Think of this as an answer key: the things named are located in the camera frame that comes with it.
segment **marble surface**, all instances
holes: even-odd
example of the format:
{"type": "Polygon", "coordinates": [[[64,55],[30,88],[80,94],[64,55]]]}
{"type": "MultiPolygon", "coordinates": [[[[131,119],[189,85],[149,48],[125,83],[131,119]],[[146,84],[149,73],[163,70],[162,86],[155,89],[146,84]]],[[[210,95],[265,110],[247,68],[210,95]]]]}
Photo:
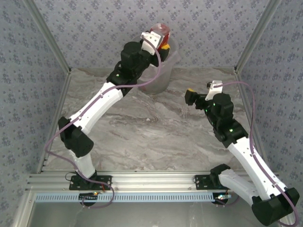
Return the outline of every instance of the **marble surface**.
{"type": "MultiPolygon", "coordinates": [[[[81,109],[101,88],[111,69],[73,69],[62,115],[81,109]]],[[[203,111],[185,104],[187,88],[207,93],[212,80],[235,80],[231,69],[175,68],[168,89],[147,95],[133,88],[99,119],[89,137],[97,170],[210,170],[226,163],[242,170],[238,160],[214,137],[203,111]]],[[[235,118],[249,124],[237,86],[224,87],[234,102],[235,118]]],[[[56,138],[52,151],[71,158],[56,138]]],[[[44,170],[70,170],[64,160],[50,156],[44,170]]]]}

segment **wall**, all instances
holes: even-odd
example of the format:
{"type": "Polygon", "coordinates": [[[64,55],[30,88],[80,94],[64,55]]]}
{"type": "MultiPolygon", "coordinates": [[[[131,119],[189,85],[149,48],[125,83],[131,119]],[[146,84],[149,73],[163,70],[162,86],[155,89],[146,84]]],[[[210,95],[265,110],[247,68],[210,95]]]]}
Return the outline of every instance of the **wall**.
{"type": "Polygon", "coordinates": [[[19,0],[0,8],[0,226],[37,169],[65,73],[19,0]]]}
{"type": "Polygon", "coordinates": [[[233,66],[267,0],[35,0],[70,67],[112,67],[131,38],[166,23],[180,66],[233,66]]]}
{"type": "MultiPolygon", "coordinates": [[[[303,3],[285,0],[241,76],[256,95],[256,122],[271,167],[303,197],[303,3]]],[[[303,200],[298,208],[303,215],[303,200]]]]}

